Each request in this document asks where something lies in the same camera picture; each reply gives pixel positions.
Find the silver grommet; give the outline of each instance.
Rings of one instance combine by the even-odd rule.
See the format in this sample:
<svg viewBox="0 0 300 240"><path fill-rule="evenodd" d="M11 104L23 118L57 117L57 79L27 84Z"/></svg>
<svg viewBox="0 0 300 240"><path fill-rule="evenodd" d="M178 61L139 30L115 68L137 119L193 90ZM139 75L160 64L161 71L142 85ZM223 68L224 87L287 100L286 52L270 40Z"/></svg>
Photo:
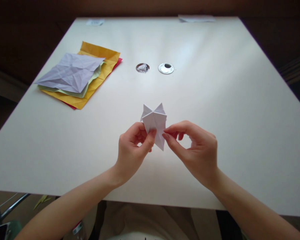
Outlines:
<svg viewBox="0 0 300 240"><path fill-rule="evenodd" d="M158 69L163 74L170 74L174 71L174 67L170 63L161 63Z"/></svg>

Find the crumpled paper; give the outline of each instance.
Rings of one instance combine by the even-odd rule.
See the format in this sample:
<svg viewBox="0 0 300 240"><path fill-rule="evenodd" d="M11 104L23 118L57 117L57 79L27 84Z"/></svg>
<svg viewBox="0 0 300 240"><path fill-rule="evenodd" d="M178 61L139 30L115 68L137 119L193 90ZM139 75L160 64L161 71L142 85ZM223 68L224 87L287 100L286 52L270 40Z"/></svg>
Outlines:
<svg viewBox="0 0 300 240"><path fill-rule="evenodd" d="M87 101L89 100L89 98L92 96L92 94L95 92L95 90L104 82L106 77L112 72L114 65L117 63L119 59L120 53L90 43L82 42L81 49L78 52L78 54L105 58L104 60L105 63L101 67L101 73L99 77L97 77L95 80L93 80L90 83L86 95L83 98L76 98L76 97L65 95L60 92L49 92L45 90L42 91L65 103L70 104L71 106L74 106L78 109L82 109L84 105L87 103Z"/></svg>

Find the white paper note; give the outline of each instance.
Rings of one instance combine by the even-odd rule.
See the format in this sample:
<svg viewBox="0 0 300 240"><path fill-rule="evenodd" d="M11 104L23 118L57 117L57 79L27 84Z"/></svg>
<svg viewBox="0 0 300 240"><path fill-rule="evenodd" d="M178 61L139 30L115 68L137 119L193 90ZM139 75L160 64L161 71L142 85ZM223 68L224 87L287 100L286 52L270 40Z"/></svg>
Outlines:
<svg viewBox="0 0 300 240"><path fill-rule="evenodd" d="M215 22L211 15L178 15L180 22Z"/></svg>
<svg viewBox="0 0 300 240"><path fill-rule="evenodd" d="M163 110L162 103L153 111L147 105L143 105L143 113L141 116L141 121L146 128L147 133L150 130L156 129L157 134L155 137L155 144L163 151L164 148L164 138L162 136L163 130L166 128L167 115Z"/></svg>
<svg viewBox="0 0 300 240"><path fill-rule="evenodd" d="M104 23L103 18L89 19L86 23L87 26L101 26Z"/></svg>

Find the white paper origami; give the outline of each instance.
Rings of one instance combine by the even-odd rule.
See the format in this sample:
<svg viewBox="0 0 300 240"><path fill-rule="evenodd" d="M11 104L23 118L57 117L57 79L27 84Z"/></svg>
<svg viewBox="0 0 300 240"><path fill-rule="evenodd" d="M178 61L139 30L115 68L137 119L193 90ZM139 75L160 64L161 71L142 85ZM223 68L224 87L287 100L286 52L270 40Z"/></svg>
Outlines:
<svg viewBox="0 0 300 240"><path fill-rule="evenodd" d="M155 137L155 144L163 151L164 138L162 136L163 130L166 128L167 115L163 110L162 103L153 111L147 105L143 105L143 113L141 121L146 128L147 133L152 129L157 129Z"/></svg>
<svg viewBox="0 0 300 240"><path fill-rule="evenodd" d="M36 84L81 93L104 58L66 53Z"/></svg>

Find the white table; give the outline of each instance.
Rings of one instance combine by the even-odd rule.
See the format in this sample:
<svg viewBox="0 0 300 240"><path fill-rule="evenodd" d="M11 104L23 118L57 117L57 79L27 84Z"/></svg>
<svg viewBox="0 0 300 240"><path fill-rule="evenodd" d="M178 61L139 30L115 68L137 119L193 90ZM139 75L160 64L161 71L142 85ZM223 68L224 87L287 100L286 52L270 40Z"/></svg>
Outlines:
<svg viewBox="0 0 300 240"><path fill-rule="evenodd" d="M279 214L300 216L300 103L238 18L86 21L72 24L36 79L82 41L121 52L122 64L82 110L29 88L0 131L0 190L66 193L111 167L143 104L162 102L167 126L187 119L214 133L222 171ZM142 62L146 74L135 70ZM175 71L161 74L163 62ZM224 209L167 145L106 199Z"/></svg>

